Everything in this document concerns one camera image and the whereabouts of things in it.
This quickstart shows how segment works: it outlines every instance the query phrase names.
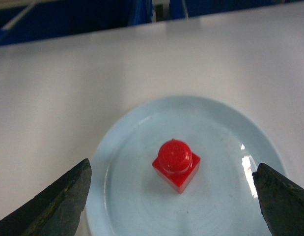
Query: plate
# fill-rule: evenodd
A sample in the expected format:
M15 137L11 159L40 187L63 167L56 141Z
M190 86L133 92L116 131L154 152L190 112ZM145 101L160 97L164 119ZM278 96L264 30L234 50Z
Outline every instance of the plate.
M161 145L186 142L201 157L179 194L151 163ZM194 96L166 97L123 116L91 163L86 216L93 236L270 236L252 172L260 162L285 174L264 133L236 110Z

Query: red plastic block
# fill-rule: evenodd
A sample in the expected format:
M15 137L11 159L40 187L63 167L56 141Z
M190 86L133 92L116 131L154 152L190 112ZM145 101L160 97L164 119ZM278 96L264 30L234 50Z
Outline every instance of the red plastic block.
M201 158L186 143L172 139L161 146L152 166L178 193L182 193L199 169Z

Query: white surface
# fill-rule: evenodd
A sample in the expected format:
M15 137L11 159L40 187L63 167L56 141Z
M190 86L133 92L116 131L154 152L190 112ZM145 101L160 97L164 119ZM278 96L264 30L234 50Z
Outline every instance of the white surface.
M304 187L300 2L0 48L0 219L91 160L127 111L173 94L248 116Z

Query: blue object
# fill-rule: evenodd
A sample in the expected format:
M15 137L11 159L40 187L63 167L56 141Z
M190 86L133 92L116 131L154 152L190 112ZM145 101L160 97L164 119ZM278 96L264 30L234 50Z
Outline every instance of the blue object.
M152 0L59 0L36 4L4 29L7 16L21 11L8 9L0 11L0 45L149 23L152 7Z

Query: lego stud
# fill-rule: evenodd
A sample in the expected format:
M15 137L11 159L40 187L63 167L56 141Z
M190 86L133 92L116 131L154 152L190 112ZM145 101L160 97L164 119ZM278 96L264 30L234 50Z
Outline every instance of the lego stud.
M192 152L183 141L172 139L161 146L158 161L166 172L181 174L192 164Z
M152 166L162 179L182 193L198 171L200 161L186 143L172 139L161 146Z

